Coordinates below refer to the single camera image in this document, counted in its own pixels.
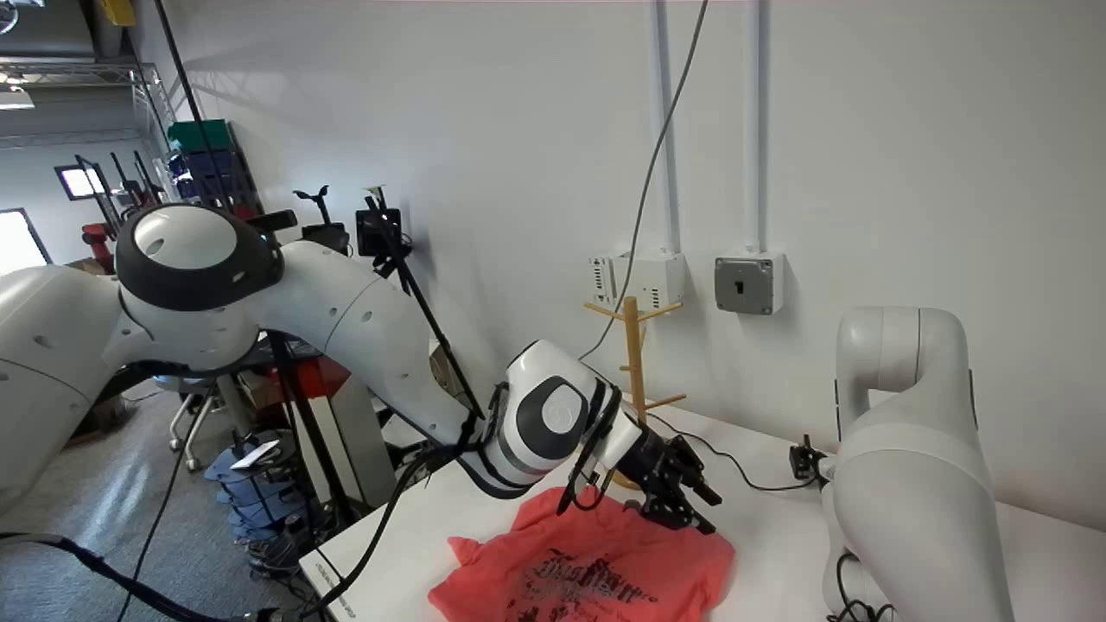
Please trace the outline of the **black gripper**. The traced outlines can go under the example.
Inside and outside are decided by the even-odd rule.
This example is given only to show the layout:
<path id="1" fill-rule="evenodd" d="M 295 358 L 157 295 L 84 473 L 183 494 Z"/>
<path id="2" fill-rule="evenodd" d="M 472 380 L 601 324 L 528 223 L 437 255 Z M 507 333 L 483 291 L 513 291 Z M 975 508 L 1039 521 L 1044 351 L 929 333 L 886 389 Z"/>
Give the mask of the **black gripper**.
<path id="1" fill-rule="evenodd" d="M 680 485 L 691 488 L 704 505 L 723 505 L 723 494 L 704 480 L 704 462 L 683 438 L 638 435 L 631 448 L 615 462 L 615 473 L 637 485 L 650 497 L 650 518 L 664 529 L 713 533 L 713 521 L 698 513 Z"/>

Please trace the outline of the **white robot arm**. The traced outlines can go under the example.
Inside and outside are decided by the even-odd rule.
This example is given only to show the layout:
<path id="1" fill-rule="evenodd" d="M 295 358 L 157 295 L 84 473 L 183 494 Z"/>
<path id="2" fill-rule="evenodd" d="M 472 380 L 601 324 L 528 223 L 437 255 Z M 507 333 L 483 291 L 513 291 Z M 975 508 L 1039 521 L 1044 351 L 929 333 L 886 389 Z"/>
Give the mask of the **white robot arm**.
<path id="1" fill-rule="evenodd" d="M 25 266 L 0 277 L 0 497 L 17 502 L 127 369 L 221 374 L 267 334 L 339 364 L 350 380 L 442 445 L 494 497 L 522 497 L 556 465 L 638 485 L 657 508 L 679 445 L 623 389 L 561 346 L 528 342 L 494 383 L 480 350 L 449 346 L 417 298 L 317 242 L 274 242 L 207 208 L 132 216 L 106 277 Z"/>

